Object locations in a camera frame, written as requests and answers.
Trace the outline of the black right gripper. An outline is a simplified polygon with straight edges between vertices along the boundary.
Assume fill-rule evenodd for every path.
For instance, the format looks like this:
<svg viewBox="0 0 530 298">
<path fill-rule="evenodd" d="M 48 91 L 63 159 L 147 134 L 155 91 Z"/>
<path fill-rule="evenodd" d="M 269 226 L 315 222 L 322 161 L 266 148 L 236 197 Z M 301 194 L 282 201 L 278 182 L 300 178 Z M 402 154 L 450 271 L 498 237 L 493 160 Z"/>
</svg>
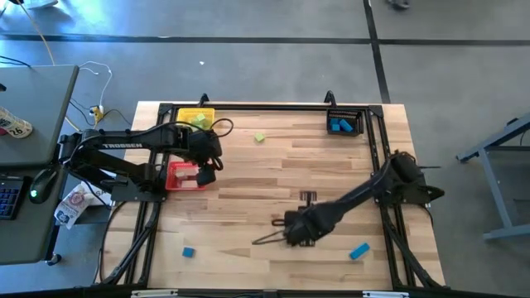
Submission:
<svg viewBox="0 0 530 298">
<path fill-rule="evenodd" d="M 313 204 L 302 211 L 287 211 L 284 219 L 273 219 L 272 226 L 284 227 L 252 241 L 252 245 L 285 242 L 296 246 L 307 240 L 317 241 L 335 229 L 345 211 L 335 203 Z"/>
</svg>

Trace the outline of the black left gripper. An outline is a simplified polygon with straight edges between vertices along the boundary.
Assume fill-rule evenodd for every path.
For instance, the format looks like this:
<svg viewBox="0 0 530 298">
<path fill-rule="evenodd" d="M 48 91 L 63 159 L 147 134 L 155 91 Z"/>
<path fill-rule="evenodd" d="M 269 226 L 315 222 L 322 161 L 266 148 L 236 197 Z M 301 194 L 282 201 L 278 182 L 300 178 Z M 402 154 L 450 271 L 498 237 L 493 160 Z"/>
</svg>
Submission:
<svg viewBox="0 0 530 298">
<path fill-rule="evenodd" d="M 222 148 L 216 132 L 213 129 L 191 132 L 188 136 L 188 145 L 188 152 L 183 153 L 181 158 L 200 166 L 195 176 L 197 185 L 206 186 L 216 182 L 215 171 L 224 169 L 224 164 L 220 160 Z M 212 166 L 205 166 L 210 161 Z"/>
</svg>

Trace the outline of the long blue block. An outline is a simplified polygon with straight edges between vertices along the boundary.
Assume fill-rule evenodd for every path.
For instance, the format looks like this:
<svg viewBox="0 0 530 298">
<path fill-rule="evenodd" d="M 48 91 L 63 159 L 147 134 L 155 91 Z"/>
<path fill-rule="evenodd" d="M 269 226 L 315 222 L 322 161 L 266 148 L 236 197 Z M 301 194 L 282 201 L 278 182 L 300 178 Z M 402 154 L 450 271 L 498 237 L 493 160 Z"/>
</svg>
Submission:
<svg viewBox="0 0 530 298">
<path fill-rule="evenodd" d="M 361 258 L 366 252 L 368 252 L 369 249 L 370 246 L 368 243 L 362 243 L 349 253 L 349 258 L 352 260 L 357 260 Z"/>
</svg>

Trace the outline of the red plastic basket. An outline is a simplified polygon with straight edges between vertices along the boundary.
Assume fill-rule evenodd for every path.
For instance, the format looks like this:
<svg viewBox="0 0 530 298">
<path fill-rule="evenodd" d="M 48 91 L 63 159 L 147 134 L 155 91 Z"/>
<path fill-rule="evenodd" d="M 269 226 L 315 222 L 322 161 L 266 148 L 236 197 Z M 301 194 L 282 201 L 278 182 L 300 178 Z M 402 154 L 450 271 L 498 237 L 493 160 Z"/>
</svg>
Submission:
<svg viewBox="0 0 530 298">
<path fill-rule="evenodd" d="M 182 177 L 180 179 L 175 178 L 174 176 L 175 169 L 185 170 L 187 173 L 187 177 Z M 182 189 L 180 187 L 180 181 L 181 180 L 195 180 L 195 176 L 198 173 L 198 170 L 199 170 L 199 167 L 190 162 L 171 161 L 167 168 L 166 184 L 165 184 L 166 190 L 184 191 L 185 189 Z M 205 187 L 199 186 L 197 189 L 191 189 L 191 190 L 205 190 Z"/>
</svg>

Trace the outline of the yellow plastic basket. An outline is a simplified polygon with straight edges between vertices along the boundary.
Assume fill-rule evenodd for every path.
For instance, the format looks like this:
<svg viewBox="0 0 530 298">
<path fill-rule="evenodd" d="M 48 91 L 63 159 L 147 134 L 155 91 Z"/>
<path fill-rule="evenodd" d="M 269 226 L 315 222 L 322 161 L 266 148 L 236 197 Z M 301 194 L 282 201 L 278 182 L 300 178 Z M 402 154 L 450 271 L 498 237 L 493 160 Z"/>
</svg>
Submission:
<svg viewBox="0 0 530 298">
<path fill-rule="evenodd" d="M 180 108 L 176 120 L 190 123 L 200 113 L 206 116 L 204 129 L 209 129 L 215 120 L 215 110 L 213 108 Z"/>
</svg>

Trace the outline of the black plastic basket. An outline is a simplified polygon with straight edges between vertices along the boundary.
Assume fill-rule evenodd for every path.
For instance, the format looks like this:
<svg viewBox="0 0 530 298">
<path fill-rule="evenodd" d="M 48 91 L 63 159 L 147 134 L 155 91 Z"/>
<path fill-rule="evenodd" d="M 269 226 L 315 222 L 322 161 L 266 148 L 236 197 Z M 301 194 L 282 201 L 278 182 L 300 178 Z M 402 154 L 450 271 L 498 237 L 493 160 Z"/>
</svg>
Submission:
<svg viewBox="0 0 530 298">
<path fill-rule="evenodd" d="M 330 130 L 330 119 L 338 118 L 346 119 L 353 127 L 354 131 L 352 133 L 343 132 L 341 129 L 338 132 L 333 132 Z M 363 112 L 359 109 L 339 109 L 339 108 L 330 108 L 326 111 L 326 129 L 329 134 L 333 135 L 343 135 L 349 137 L 357 137 L 364 133 L 363 125 Z"/>
</svg>

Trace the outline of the printed snack packet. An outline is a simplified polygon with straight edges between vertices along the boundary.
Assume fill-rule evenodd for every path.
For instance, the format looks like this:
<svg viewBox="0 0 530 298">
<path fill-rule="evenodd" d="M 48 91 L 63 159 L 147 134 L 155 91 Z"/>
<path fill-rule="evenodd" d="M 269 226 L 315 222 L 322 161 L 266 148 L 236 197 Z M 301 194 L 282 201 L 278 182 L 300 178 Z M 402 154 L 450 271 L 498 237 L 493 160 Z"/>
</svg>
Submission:
<svg viewBox="0 0 530 298">
<path fill-rule="evenodd" d="M 54 217 L 60 226 L 71 229 L 80 215 L 92 204 L 95 196 L 84 183 L 77 185 L 56 207 Z"/>
</svg>

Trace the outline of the black computer mouse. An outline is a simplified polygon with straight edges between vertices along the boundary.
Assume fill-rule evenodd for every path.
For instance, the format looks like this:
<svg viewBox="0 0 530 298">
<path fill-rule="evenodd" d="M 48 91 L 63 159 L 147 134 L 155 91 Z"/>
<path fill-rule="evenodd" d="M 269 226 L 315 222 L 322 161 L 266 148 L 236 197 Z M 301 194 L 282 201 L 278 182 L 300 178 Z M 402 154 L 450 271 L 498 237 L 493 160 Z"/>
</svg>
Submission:
<svg viewBox="0 0 530 298">
<path fill-rule="evenodd" d="M 29 189 L 29 200 L 33 204 L 43 204 L 48 200 L 55 185 L 58 170 L 47 167 L 41 170 L 33 179 Z"/>
</svg>

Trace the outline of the grey desk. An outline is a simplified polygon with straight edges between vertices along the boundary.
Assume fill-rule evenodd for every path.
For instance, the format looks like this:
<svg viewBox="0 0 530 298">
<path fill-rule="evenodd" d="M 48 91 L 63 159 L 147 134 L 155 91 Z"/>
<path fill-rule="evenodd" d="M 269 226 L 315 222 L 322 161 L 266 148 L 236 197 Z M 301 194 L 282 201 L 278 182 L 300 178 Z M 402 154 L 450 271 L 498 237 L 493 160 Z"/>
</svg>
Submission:
<svg viewBox="0 0 530 298">
<path fill-rule="evenodd" d="M 0 68 L 0 107 L 32 125 L 32 133 L 17 139 L 0 137 L 0 186 L 9 176 L 28 187 L 37 174 L 53 165 L 56 177 L 48 198 L 30 201 L 29 190 L 19 198 L 14 219 L 0 219 L 0 266 L 48 261 L 54 257 L 58 228 L 54 212 L 68 174 L 56 164 L 58 139 L 80 68 L 46 65 Z"/>
</svg>

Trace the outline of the white labelled bag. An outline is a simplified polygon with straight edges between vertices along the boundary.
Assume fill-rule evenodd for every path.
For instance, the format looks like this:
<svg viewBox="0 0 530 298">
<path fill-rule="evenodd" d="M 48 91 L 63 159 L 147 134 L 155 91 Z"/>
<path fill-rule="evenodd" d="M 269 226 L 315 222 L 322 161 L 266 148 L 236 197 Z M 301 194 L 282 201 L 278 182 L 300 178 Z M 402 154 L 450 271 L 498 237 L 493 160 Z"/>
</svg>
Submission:
<svg viewBox="0 0 530 298">
<path fill-rule="evenodd" d="M 29 122 L 18 118 L 2 106 L 0 106 L 0 128 L 15 138 L 28 137 L 33 130 Z"/>
</svg>

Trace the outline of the black keyboard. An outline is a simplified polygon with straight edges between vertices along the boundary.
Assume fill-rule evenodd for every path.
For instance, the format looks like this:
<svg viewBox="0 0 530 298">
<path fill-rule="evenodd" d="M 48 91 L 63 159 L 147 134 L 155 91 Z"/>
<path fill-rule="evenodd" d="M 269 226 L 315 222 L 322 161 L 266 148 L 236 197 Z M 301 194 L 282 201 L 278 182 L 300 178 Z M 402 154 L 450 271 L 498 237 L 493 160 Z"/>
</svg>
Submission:
<svg viewBox="0 0 530 298">
<path fill-rule="evenodd" d="M 0 175 L 0 220 L 16 218 L 23 188 L 23 177 Z"/>
</svg>

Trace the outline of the grey metal table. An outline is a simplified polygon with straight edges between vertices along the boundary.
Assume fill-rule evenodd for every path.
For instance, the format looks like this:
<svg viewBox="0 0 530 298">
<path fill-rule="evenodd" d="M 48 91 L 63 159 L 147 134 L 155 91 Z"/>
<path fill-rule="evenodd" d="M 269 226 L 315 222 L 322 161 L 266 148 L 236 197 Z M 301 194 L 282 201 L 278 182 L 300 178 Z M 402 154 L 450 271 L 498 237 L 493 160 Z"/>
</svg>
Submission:
<svg viewBox="0 0 530 298">
<path fill-rule="evenodd" d="M 473 158 L 480 160 L 502 222 L 484 239 L 530 236 L 530 112 L 456 156 L 461 163 Z"/>
</svg>

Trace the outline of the black aluminium table frame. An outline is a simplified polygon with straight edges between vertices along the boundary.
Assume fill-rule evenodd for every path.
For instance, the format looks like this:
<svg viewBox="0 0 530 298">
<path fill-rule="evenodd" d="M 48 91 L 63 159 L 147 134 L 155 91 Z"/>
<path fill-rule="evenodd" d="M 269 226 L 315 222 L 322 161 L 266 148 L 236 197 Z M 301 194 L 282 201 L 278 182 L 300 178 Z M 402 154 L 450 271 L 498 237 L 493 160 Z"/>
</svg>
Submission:
<svg viewBox="0 0 530 298">
<path fill-rule="evenodd" d="M 339 198 L 366 181 L 387 151 L 414 152 L 405 108 L 384 104 L 373 131 L 330 135 L 326 107 L 220 103 L 215 115 L 224 169 L 205 190 L 172 192 L 161 207 L 152 260 L 133 280 L 150 288 L 388 290 L 392 286 L 378 206 L 367 201 L 308 248 L 252 245 L 273 219 L 301 206 L 302 191 Z M 260 132 L 263 142 L 256 142 Z M 352 260 L 362 243 L 370 249 Z M 195 249 L 183 257 L 183 247 Z"/>
</svg>

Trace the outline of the silver aluminium bracket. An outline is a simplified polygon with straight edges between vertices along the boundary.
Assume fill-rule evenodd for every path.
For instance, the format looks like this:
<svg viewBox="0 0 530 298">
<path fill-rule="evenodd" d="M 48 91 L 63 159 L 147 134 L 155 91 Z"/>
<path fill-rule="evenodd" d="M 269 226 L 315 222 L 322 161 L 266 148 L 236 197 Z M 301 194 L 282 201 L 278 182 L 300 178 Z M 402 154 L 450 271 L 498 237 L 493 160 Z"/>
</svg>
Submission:
<svg viewBox="0 0 530 298">
<path fill-rule="evenodd" d="M 407 292 L 399 291 L 363 291 L 363 298 L 410 298 Z"/>
<path fill-rule="evenodd" d="M 137 290 L 132 291 L 130 298 L 173 298 L 178 297 L 178 291 L 175 290 L 164 290 L 164 289 L 151 289 L 151 290 Z"/>
</svg>

